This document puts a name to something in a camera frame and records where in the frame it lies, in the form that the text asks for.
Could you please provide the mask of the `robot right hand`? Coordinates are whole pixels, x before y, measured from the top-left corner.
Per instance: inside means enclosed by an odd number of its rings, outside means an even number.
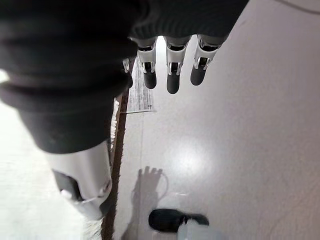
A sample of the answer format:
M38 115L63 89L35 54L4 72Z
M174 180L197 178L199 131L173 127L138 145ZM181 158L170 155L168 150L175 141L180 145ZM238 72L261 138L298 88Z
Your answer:
M15 108L46 153L60 193L84 216L112 204L110 138L114 99L132 84L138 57L153 89L156 41L166 43L167 91L179 90L191 36L191 83L200 85L245 0L3 0L1 100Z

